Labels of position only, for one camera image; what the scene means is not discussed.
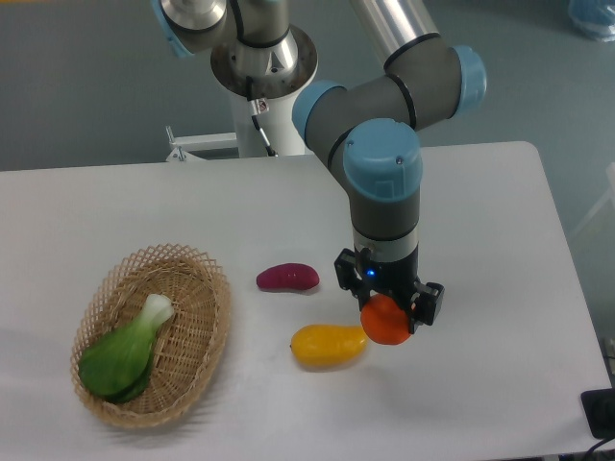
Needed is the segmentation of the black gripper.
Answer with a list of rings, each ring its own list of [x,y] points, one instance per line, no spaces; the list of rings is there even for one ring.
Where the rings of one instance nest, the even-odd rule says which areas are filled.
[[[349,291],[362,310],[371,292],[384,294],[406,312],[410,334],[421,326],[432,326],[443,301],[445,288],[436,282],[417,280],[418,248],[395,261],[376,261],[367,247],[343,249],[333,266],[339,287]]]

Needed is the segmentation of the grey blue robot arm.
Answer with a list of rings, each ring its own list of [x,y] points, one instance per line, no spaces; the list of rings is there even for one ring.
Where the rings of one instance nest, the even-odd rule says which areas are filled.
[[[356,1],[383,73],[363,85],[316,79],[311,38],[284,1],[156,1],[179,57],[206,51],[226,90],[244,158],[314,153],[350,202],[354,245],[334,263],[360,307],[389,298],[407,333],[431,325],[444,289],[418,270],[418,132],[476,108],[487,81],[480,56],[448,46],[420,1]]]

